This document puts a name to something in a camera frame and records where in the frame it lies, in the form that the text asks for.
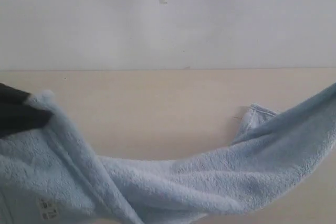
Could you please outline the light blue fleece towel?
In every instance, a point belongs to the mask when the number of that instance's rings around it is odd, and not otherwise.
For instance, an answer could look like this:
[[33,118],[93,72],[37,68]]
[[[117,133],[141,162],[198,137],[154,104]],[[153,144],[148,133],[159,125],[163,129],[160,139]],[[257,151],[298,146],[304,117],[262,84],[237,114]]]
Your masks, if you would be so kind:
[[50,92],[26,103],[53,113],[1,138],[1,223],[191,223],[261,209],[294,188],[335,145],[335,86],[280,114],[252,105],[234,141],[190,158],[97,155]]

